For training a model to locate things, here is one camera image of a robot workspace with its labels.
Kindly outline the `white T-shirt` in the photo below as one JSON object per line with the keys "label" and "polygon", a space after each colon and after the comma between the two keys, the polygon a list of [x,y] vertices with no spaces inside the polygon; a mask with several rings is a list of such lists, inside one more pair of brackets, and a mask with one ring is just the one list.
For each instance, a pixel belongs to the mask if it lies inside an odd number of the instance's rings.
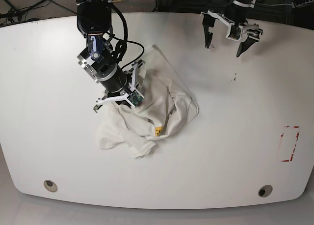
{"label": "white T-shirt", "polygon": [[133,158],[147,156],[157,140],[175,135],[199,112],[185,84],[162,51],[152,45],[139,69],[144,99],[139,107],[105,104],[104,121],[98,128],[101,150],[127,146]]}

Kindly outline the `grey power strip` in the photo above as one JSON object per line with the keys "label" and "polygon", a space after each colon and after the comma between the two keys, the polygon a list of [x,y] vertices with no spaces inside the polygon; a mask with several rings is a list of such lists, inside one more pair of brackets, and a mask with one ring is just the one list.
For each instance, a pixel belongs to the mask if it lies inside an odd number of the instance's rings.
{"label": "grey power strip", "polygon": [[293,8],[302,8],[305,6],[313,5],[314,0],[294,0],[292,3]]}

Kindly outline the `red tape rectangle marking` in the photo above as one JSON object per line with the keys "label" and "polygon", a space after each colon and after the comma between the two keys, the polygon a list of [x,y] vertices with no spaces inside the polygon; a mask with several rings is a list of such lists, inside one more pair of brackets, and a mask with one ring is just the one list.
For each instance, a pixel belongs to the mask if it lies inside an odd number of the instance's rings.
{"label": "red tape rectangle marking", "polygon": [[279,155],[280,162],[291,162],[297,146],[300,126],[284,126],[280,136]]}

